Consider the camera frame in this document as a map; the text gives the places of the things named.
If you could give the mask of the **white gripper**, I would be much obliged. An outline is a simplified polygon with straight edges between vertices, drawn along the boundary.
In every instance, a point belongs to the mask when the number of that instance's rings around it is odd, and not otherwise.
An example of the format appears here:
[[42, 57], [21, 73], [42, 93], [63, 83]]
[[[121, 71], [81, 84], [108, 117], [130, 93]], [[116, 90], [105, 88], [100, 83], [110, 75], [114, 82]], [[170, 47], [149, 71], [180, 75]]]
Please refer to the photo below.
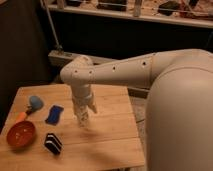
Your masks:
[[94, 93], [90, 84], [72, 86], [72, 100], [76, 115], [83, 115], [90, 108], [94, 113], [97, 112]]

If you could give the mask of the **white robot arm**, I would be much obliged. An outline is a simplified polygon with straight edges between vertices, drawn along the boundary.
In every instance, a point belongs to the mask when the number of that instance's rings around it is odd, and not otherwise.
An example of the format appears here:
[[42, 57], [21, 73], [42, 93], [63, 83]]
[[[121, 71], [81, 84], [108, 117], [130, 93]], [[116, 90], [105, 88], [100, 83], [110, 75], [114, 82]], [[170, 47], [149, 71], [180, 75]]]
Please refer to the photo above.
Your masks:
[[101, 65], [81, 55], [60, 76], [80, 122], [96, 109], [93, 84], [147, 88], [148, 171], [213, 171], [213, 52], [155, 52]]

